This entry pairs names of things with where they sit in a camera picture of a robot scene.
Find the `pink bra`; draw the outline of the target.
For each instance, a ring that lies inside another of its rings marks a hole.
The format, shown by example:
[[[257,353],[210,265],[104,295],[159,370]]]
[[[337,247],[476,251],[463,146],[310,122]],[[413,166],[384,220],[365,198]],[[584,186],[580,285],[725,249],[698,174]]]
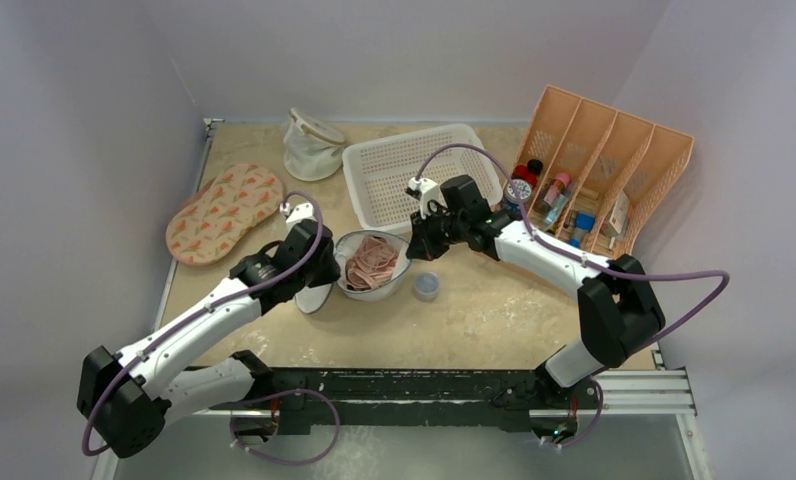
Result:
[[[345,281],[351,291],[369,291],[387,284],[393,276],[399,251],[386,239],[364,235],[346,261]]]

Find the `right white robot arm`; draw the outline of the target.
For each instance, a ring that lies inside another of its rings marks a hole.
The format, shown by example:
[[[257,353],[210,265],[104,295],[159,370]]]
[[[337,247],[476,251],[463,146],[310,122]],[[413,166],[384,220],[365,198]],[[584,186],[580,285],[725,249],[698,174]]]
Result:
[[[452,245],[518,266],[577,302],[579,335],[536,370],[535,392],[550,407],[570,399],[575,384],[600,369],[621,366],[650,343],[665,316],[638,260],[616,260],[571,247],[537,230],[511,209],[494,211],[468,175],[443,184],[412,178],[406,189],[419,203],[411,216],[407,256],[432,261]]]

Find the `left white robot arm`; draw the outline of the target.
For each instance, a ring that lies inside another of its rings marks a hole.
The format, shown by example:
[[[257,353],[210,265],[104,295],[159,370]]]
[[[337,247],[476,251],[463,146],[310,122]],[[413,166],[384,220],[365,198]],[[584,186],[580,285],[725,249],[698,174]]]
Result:
[[[315,220],[244,257],[206,297],[165,327],[112,353],[100,346],[83,360],[77,408],[86,419],[81,449],[128,458],[164,427],[193,412],[241,402],[266,405],[276,392],[270,367],[249,351],[210,367],[193,361],[230,333],[337,280],[333,235]]]

